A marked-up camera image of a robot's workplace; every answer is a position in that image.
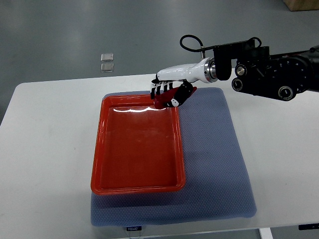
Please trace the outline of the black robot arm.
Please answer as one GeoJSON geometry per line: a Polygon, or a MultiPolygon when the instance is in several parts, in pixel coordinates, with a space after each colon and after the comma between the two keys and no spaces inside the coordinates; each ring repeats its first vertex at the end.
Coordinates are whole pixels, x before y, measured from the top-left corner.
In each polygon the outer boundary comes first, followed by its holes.
{"type": "Polygon", "coordinates": [[[268,46],[252,37],[246,41],[212,47],[218,80],[226,81],[232,72],[233,90],[265,98],[290,101],[297,94],[319,90],[319,48],[270,54],[268,46]]]}

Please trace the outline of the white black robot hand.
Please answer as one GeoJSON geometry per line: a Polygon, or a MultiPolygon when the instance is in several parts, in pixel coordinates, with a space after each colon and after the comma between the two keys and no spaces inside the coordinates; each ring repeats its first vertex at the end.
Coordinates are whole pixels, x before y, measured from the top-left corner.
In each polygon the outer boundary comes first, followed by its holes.
{"type": "Polygon", "coordinates": [[[204,83],[217,81],[213,58],[204,58],[197,64],[183,64],[160,70],[151,81],[150,97],[154,101],[155,96],[173,88],[194,87],[192,83],[196,81],[204,83]]]}

